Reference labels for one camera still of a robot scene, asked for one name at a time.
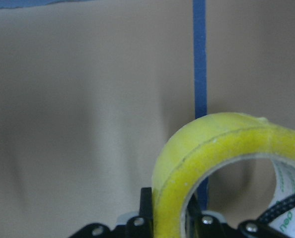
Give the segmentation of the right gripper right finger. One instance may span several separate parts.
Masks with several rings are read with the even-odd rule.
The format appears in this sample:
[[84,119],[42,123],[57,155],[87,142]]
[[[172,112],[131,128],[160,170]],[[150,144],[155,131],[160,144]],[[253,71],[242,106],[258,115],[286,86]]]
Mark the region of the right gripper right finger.
[[188,202],[186,209],[186,237],[199,238],[200,237],[200,222],[201,210],[196,196],[193,194]]

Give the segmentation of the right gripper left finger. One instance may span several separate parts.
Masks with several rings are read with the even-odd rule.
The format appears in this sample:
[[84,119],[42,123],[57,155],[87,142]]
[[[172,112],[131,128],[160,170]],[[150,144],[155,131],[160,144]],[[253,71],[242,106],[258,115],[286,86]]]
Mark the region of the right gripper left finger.
[[143,187],[140,195],[139,217],[141,220],[141,234],[143,238],[153,237],[152,188]]

